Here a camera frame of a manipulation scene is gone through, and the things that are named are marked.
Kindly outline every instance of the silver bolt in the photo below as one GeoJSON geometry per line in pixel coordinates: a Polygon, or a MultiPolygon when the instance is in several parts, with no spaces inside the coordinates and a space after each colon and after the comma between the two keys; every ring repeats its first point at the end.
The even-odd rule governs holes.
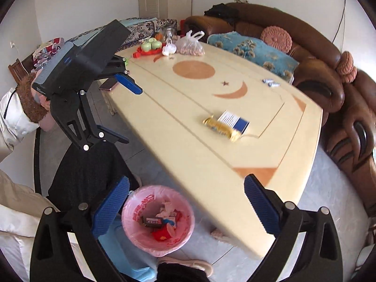
{"type": "Polygon", "coordinates": [[[321,212],[324,213],[325,215],[328,215],[329,209],[327,207],[321,207],[321,212]]]}
{"type": "Polygon", "coordinates": [[[78,205],[78,209],[80,209],[81,211],[86,210],[88,207],[89,205],[87,203],[80,203],[78,205]]]}
{"type": "Polygon", "coordinates": [[[44,209],[44,213],[45,213],[46,215],[50,215],[50,214],[52,213],[52,208],[51,208],[51,207],[45,208],[45,209],[44,209]]]}
{"type": "Polygon", "coordinates": [[[291,201],[285,202],[285,207],[289,210],[294,210],[295,209],[295,204],[291,201]]]}

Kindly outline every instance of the gray tile floor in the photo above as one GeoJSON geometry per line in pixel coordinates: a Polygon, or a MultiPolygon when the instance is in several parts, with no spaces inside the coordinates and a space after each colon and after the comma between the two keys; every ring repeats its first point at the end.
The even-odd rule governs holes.
{"type": "MultiPolygon", "coordinates": [[[[144,184],[164,184],[179,190],[145,146],[127,128],[119,115],[110,115],[96,83],[91,86],[88,98],[94,118],[98,123],[129,138],[129,144],[117,143],[117,147],[129,168],[142,178],[144,184]]],[[[69,139],[57,126],[50,132],[42,132],[40,170],[43,195],[47,195],[55,172],[69,145],[69,139]]],[[[320,147],[298,206],[301,209],[315,211],[320,206],[327,206],[331,210],[340,238],[344,281],[348,281],[363,247],[368,219],[347,177],[339,171],[320,147]]],[[[250,258],[238,247],[212,238],[210,232],[215,226],[194,204],[193,208],[196,215],[195,230],[184,247],[173,253],[174,257],[202,259],[210,262],[214,266],[214,275],[210,278],[213,282],[247,281],[260,260],[250,258]]],[[[303,238],[302,235],[297,239],[280,279],[286,278],[291,273],[303,238]]]]}

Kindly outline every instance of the white wall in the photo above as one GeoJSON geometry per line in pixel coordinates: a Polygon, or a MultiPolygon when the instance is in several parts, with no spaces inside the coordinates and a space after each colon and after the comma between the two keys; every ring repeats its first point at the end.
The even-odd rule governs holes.
{"type": "MultiPolygon", "coordinates": [[[[41,43],[36,21],[34,0],[16,0],[0,23],[0,96],[16,86],[8,65],[17,58],[23,60],[41,43]],[[20,51],[10,47],[14,42],[20,51]]],[[[0,169],[19,184],[34,188],[33,153],[35,133],[29,134],[16,146],[14,152],[2,163],[0,169]]]]}
{"type": "MultiPolygon", "coordinates": [[[[234,0],[192,0],[192,14],[203,15],[214,4],[234,0]]],[[[341,20],[344,0],[248,0],[250,3],[276,7],[312,25],[330,41],[341,20]]],[[[343,28],[335,45],[341,50],[343,28]]],[[[346,25],[343,50],[354,57],[354,63],[376,80],[376,31],[357,0],[346,1],[346,25]]]]}
{"type": "Polygon", "coordinates": [[[138,17],[138,0],[35,0],[42,41],[65,40],[114,19],[138,17]]]}

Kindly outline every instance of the glass jar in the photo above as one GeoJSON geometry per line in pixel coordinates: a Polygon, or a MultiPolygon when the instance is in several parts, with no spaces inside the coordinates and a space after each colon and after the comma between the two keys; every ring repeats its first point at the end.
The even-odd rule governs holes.
{"type": "Polygon", "coordinates": [[[177,40],[176,29],[173,24],[162,27],[163,40],[166,44],[175,43],[177,40]]]}

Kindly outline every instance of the gold snack wrapper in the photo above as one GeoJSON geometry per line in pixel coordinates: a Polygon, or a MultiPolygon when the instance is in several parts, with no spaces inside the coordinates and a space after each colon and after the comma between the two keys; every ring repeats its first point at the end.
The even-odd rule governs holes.
{"type": "Polygon", "coordinates": [[[212,130],[215,130],[216,132],[225,135],[227,138],[230,139],[231,142],[235,142],[242,135],[240,131],[233,129],[218,120],[215,120],[213,115],[205,119],[202,123],[211,128],[212,130]]]}

